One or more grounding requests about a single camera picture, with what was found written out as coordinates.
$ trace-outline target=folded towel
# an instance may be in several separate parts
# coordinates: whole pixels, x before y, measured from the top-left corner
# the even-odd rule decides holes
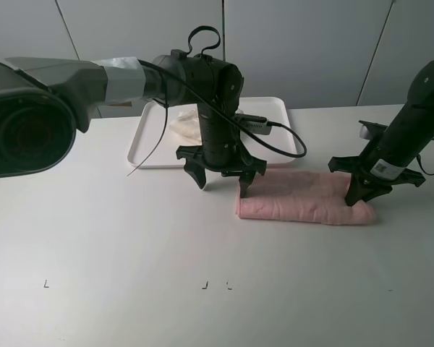
[[[373,222],[373,208],[360,200],[347,206],[350,175],[269,169],[257,175],[244,199],[237,198],[240,218],[360,225]]]

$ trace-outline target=white plastic bag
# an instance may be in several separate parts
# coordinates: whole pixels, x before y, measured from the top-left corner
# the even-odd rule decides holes
[[[195,109],[181,111],[179,116],[171,122],[170,130],[184,137],[193,145],[201,145],[200,121]]]

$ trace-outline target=camera lens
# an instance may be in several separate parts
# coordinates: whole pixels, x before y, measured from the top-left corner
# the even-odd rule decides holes
[[[0,156],[16,170],[42,170],[69,152],[75,139],[75,124],[58,107],[26,104],[2,113]]]

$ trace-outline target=white wall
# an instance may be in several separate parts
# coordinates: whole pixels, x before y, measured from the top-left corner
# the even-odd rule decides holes
[[[0,61],[9,56],[76,59],[52,0],[0,0]]]
[[[81,59],[136,56],[152,61],[173,48],[187,49],[199,25],[222,28],[221,0],[59,0]],[[215,43],[212,33],[196,37],[195,47]],[[221,57],[222,47],[213,51]]]
[[[225,0],[226,60],[243,95],[354,106],[391,0]]]
[[[359,105],[405,103],[417,73],[434,60],[434,0],[397,1]]]

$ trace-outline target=tape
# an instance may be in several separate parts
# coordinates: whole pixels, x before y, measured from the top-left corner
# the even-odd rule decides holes
[[[105,101],[124,103],[143,97],[146,76],[140,62],[134,56],[93,61],[104,67],[108,77]]]

